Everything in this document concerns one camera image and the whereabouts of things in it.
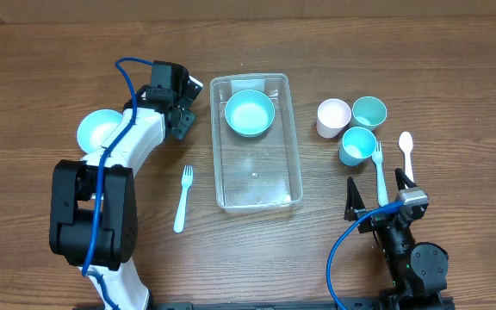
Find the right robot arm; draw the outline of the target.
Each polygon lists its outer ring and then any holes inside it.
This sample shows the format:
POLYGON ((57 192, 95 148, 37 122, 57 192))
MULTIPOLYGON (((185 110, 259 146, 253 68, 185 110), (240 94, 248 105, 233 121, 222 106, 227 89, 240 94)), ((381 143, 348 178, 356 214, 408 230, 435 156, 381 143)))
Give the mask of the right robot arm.
POLYGON ((360 233, 373 233, 378 242, 394 286, 383 289, 376 298, 355 298, 347 301, 349 309, 453 309, 451 298, 441 292, 447 288, 449 256, 439 245, 418 243, 410 225, 424 217, 429 196, 405 172, 395 170, 399 209, 389 214, 374 214, 368 219, 363 199, 355 181, 347 179, 347 200, 344 219, 360 220, 360 233))

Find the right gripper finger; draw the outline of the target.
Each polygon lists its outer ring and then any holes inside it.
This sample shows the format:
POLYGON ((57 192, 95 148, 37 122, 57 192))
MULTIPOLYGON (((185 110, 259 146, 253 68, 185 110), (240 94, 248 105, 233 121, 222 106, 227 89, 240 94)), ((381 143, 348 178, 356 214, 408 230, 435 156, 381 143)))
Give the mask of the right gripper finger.
POLYGON ((358 220, 366 211, 363 199, 359 194, 355 181, 352 177, 347 179, 347 198, 344 210, 344 220, 358 220))
POLYGON ((396 168, 394 172, 398 190, 416 187, 416 183, 401 168, 396 168))

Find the pink plastic cup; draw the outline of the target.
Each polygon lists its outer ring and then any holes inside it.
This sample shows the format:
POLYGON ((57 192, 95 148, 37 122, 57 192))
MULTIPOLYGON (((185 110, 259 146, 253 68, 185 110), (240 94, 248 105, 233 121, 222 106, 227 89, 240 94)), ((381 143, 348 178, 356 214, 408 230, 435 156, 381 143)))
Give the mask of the pink plastic cup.
POLYGON ((336 137, 351 120, 351 109, 347 102, 330 98, 318 107, 316 129, 326 139, 336 137))

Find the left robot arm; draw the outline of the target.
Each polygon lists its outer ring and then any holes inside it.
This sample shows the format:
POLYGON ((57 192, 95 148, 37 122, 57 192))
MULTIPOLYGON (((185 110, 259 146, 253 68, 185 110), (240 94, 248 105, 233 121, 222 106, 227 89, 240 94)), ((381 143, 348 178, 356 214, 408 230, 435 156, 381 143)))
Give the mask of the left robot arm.
POLYGON ((100 109, 77 128, 84 156, 53 170, 49 245, 89 278, 104 309, 150 309, 133 261, 138 238, 134 178, 168 136, 181 139, 203 85, 187 72, 156 74, 121 112, 100 109))

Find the green plastic fork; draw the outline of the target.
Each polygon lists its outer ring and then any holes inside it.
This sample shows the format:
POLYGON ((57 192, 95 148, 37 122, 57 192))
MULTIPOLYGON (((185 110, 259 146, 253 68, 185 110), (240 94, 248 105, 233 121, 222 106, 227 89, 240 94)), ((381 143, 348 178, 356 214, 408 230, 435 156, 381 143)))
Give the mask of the green plastic fork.
POLYGON ((381 207, 383 207, 388 204, 388 191, 382 169, 383 153, 382 153, 380 141, 376 142, 375 150, 372 153, 371 158, 373 163, 375 164, 375 170, 376 170, 377 201, 378 204, 381 207))

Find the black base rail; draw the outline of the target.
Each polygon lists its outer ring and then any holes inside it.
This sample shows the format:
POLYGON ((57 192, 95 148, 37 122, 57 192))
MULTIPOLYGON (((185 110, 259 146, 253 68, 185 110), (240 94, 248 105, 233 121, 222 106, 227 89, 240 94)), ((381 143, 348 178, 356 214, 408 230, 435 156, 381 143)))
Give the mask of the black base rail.
MULTIPOLYGON (((380 308, 376 298, 345 298, 342 300, 347 309, 367 310, 386 309, 380 308)), ((103 310, 103 305, 73 307, 74 310, 103 310)), ((221 304, 192 304, 190 302, 179 303, 152 303, 147 309, 153 310, 336 310, 340 309, 335 301, 286 301, 277 303, 221 303, 221 304)), ((409 306, 406 309, 456 309, 452 299, 444 302, 444 306, 416 307, 409 306)))

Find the blue plastic cup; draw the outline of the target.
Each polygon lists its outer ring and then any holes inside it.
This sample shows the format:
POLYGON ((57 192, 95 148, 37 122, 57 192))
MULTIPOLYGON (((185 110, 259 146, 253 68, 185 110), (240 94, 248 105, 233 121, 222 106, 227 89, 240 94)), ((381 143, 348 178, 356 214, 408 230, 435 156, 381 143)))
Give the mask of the blue plastic cup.
POLYGON ((339 159, 348 166, 356 166, 375 151, 377 139, 375 135, 365 127, 351 127, 341 139, 339 147, 339 159))

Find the light blue bowl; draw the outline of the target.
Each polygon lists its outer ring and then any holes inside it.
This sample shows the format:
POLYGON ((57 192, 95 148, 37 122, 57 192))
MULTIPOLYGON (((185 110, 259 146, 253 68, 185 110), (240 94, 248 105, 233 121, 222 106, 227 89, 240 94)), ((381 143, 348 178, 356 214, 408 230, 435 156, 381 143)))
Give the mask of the light blue bowl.
POLYGON ((122 114, 112 109, 99 109, 85 116, 77 128, 77 143, 85 153, 91 153, 121 123, 122 114))

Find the pink plastic spoon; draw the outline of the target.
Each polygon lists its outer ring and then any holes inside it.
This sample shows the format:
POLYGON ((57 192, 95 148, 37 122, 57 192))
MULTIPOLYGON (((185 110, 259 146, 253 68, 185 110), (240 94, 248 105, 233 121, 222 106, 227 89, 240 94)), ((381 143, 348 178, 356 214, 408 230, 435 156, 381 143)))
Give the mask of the pink plastic spoon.
POLYGON ((400 134, 398 145, 404 155, 404 172, 408 176, 408 178, 413 182, 414 176, 412 171, 412 158, 411 153, 413 149, 413 140, 412 135, 405 131, 400 134))

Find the green plastic cup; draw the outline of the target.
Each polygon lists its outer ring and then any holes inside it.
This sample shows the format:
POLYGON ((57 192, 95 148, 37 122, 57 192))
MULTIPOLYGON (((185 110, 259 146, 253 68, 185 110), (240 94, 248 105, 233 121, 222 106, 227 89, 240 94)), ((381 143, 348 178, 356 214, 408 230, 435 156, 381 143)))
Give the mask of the green plastic cup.
POLYGON ((351 127, 364 127, 369 131, 377 129, 388 117, 385 104, 373 96, 357 99, 351 109, 351 127))

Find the light blue plastic fork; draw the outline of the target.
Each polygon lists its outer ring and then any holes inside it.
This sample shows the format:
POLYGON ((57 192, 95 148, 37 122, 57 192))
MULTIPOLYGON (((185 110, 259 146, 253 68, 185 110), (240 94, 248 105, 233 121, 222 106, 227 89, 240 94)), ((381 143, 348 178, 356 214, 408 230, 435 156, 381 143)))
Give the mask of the light blue plastic fork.
POLYGON ((187 196, 188 196, 189 188, 193 183, 193 177, 194 177, 193 166, 190 164, 185 165, 181 180, 182 192, 177 207, 176 218, 174 220, 174 225, 173 225, 173 230, 175 233, 181 233, 184 229, 186 207, 187 207, 187 196))

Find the teal green bowl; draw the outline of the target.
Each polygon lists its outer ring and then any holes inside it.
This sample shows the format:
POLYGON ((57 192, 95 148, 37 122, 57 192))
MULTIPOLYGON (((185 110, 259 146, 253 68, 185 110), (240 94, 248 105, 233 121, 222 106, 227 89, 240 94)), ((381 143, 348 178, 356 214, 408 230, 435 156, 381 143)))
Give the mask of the teal green bowl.
POLYGON ((243 137, 257 137, 270 128, 276 115, 271 99, 258 90, 241 90, 227 101, 227 125, 243 137))

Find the clear plastic container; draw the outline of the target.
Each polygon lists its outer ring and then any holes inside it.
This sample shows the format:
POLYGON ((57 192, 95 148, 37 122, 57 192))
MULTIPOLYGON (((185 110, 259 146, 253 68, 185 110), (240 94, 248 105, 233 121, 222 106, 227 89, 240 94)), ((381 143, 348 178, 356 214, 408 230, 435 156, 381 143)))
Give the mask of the clear plastic container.
POLYGON ((229 214, 290 208, 303 197, 294 109, 283 73, 247 73, 216 77, 210 83, 216 201, 229 214), (258 90, 275 106, 270 128, 243 137, 226 123, 232 95, 258 90))

